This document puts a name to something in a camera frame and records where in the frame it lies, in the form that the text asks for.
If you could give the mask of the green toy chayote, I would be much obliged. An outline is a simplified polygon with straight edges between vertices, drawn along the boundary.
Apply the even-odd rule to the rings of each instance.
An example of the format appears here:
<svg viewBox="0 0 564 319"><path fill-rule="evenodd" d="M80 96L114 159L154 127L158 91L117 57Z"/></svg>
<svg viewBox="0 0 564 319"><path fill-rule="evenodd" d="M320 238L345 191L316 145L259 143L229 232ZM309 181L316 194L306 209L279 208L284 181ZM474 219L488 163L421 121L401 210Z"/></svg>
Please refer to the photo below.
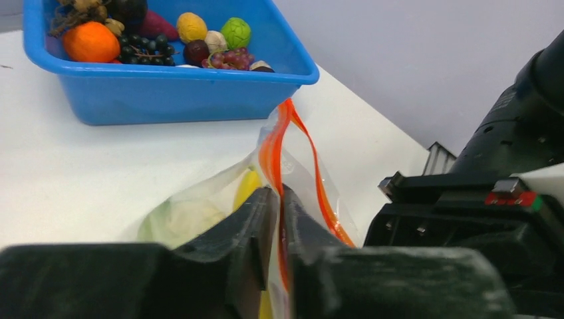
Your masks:
<svg viewBox="0 0 564 319"><path fill-rule="evenodd" d="M229 49L248 47L251 41L251 27L241 18L229 18L220 30Z"/></svg>

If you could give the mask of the green toy cabbage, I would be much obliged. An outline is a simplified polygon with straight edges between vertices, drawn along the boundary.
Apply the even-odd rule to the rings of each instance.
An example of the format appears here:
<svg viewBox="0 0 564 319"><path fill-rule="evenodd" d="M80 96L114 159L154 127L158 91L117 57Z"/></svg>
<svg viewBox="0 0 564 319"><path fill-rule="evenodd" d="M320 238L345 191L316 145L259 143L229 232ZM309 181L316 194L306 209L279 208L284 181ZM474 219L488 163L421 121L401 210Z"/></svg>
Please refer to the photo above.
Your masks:
<svg viewBox="0 0 564 319"><path fill-rule="evenodd" d="M165 200L143 218L136 240L175 249L222 221L228 214L207 199Z"/></svg>

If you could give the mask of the yellow toy banana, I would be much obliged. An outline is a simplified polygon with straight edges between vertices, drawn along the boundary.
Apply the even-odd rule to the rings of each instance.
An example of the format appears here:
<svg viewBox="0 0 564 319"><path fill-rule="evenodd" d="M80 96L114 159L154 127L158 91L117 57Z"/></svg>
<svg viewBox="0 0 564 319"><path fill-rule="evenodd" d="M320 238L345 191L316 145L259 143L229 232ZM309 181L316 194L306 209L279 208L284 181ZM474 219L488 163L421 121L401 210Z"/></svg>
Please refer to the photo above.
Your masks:
<svg viewBox="0 0 564 319"><path fill-rule="evenodd" d="M253 194L253 192L262 187L262 180L260 175L254 171L247 171L236 189L235 197L233 200L233 211L239 209L239 207Z"/></svg>

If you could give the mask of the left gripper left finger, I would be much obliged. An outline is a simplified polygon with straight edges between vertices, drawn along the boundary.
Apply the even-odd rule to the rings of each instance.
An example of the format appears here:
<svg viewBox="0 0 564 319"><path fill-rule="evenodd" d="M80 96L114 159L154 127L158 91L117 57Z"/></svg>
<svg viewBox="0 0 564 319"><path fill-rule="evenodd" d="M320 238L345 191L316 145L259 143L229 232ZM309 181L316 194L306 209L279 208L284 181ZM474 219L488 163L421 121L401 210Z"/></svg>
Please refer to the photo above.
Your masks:
<svg viewBox="0 0 564 319"><path fill-rule="evenodd" d="M267 187L176 248L19 245L1 252L2 318L257 318L277 197Z"/></svg>

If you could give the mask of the clear zip bag orange zipper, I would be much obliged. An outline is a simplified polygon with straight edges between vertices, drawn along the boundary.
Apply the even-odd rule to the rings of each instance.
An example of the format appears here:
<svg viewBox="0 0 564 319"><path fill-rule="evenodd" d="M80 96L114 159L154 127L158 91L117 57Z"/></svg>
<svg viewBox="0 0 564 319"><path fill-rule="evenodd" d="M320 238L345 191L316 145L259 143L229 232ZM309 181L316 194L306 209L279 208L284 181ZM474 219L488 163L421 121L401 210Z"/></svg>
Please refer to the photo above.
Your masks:
<svg viewBox="0 0 564 319"><path fill-rule="evenodd" d="M334 235L339 243L350 247L360 245L361 236L353 218L331 181L291 99L272 111L261 128L256 148L248 156L167 199L207 199L229 217L235 212L233 200L236 189L249 170L256 171L261 177L263 186L258 189L270 188L275 198L279 199L285 194L283 187L290 187L309 216Z"/></svg>

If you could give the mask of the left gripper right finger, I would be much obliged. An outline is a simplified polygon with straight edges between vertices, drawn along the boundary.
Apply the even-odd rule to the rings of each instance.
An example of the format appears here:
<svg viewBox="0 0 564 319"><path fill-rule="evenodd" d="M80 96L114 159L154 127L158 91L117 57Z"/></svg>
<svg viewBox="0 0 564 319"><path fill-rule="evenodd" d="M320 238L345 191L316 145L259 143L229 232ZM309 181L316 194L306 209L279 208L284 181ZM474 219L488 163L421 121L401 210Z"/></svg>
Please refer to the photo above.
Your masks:
<svg viewBox="0 0 564 319"><path fill-rule="evenodd" d="M283 190L292 318L512 318L501 277L465 248L352 248Z"/></svg>

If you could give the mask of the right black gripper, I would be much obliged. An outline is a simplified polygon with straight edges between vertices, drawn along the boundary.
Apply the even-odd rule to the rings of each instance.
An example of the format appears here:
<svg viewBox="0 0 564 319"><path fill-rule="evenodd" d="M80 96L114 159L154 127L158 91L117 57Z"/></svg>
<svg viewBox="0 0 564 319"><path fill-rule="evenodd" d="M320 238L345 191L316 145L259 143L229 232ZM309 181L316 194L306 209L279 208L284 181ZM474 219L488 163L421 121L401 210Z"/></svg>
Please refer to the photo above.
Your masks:
<svg viewBox="0 0 564 319"><path fill-rule="evenodd" d="M563 290L563 202L521 173L563 163L563 36L503 91L450 170L380 183L367 247L468 247L510 288Z"/></svg>

